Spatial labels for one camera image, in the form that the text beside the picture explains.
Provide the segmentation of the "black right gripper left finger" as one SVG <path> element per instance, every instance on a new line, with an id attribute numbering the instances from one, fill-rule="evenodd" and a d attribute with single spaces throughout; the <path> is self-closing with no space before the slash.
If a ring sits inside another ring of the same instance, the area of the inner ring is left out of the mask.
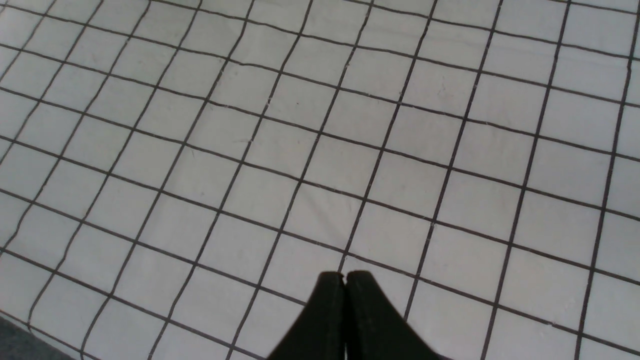
<path id="1" fill-rule="evenodd" d="M 322 272 L 297 319 L 269 360 L 343 360 L 345 283 L 339 272 Z"/>

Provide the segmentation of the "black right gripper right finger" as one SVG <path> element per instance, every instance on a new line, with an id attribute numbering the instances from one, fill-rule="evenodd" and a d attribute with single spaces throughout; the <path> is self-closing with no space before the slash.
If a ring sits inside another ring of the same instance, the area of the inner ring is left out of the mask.
<path id="1" fill-rule="evenodd" d="M 398 313 L 371 272 L 349 272 L 345 291 L 348 360 L 439 360 Z"/>

